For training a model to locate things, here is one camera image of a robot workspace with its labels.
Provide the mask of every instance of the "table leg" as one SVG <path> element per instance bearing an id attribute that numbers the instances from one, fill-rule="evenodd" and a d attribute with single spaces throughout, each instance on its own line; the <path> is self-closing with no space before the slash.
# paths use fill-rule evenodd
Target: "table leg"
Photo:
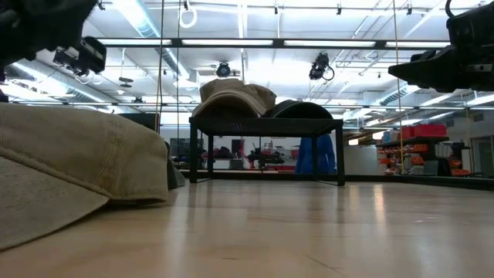
<path id="1" fill-rule="evenodd" d="M 336 129 L 337 132 L 337 180 L 338 186 L 345 185 L 345 159 L 343 156 L 343 126 Z"/>
<path id="2" fill-rule="evenodd" d="M 312 169 L 314 180 L 317 180 L 317 137 L 312 137 Z"/>
<path id="3" fill-rule="evenodd" d="M 198 182 L 198 129 L 191 123 L 191 145 L 189 157 L 190 183 Z"/>
<path id="4" fill-rule="evenodd" d="M 213 135 L 208 135 L 208 175 L 209 178 L 213 178 L 213 162 L 215 158 L 213 158 L 213 142 L 215 141 L 215 137 Z"/>

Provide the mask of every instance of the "cap brim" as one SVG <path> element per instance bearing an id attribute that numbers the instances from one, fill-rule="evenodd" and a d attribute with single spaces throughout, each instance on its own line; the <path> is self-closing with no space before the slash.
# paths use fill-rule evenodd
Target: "cap brim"
<path id="1" fill-rule="evenodd" d="M 255 98 L 248 93 L 239 92 L 236 90 L 224 90 L 222 92 L 215 93 L 212 97 L 197 106 L 192 111 L 192 116 L 201 116 L 201 112 L 207 108 L 214 107 L 223 101 L 228 101 L 231 105 L 241 104 L 245 105 L 252 111 L 252 115 L 258 117 L 266 112 L 266 108 Z"/>
<path id="2" fill-rule="evenodd" d="M 0 157 L 0 250 L 84 217 L 108 197 Z"/>

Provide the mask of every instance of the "tan cap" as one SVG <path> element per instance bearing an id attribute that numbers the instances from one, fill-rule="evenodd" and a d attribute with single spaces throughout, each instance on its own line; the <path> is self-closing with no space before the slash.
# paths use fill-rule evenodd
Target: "tan cap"
<path id="1" fill-rule="evenodd" d="M 201 101 L 192 112 L 199 117 L 258 117 L 275 106 L 276 95 L 236 78 L 212 80 L 201 87 Z"/>
<path id="2" fill-rule="evenodd" d="M 167 148 L 118 115 L 0 103 L 0 249 L 109 200 L 167 198 Z"/>

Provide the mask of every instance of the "red bin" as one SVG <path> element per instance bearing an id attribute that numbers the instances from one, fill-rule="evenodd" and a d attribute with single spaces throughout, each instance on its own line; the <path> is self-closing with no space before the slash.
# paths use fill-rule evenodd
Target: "red bin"
<path id="1" fill-rule="evenodd" d="M 403 132 L 403 139 L 408 139 L 417 136 L 414 134 L 413 127 L 403 127 L 402 132 Z"/>
<path id="2" fill-rule="evenodd" d="M 446 126 L 443 124 L 420 124 L 414 128 L 416 137 L 446 137 Z"/>

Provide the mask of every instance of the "black camera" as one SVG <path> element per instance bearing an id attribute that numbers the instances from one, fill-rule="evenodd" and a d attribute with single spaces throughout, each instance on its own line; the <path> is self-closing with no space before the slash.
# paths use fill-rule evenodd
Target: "black camera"
<path id="1" fill-rule="evenodd" d="M 319 80 L 321 78 L 325 80 L 331 80 L 331 79 L 326 79 L 324 78 L 324 73 L 326 73 L 327 70 L 331 70 L 333 72 L 333 77 L 334 77 L 334 71 L 330 67 L 330 59 L 328 58 L 326 53 L 319 53 L 319 55 L 316 58 L 316 61 L 312 64 L 312 69 L 309 71 L 309 78 L 311 80 Z"/>

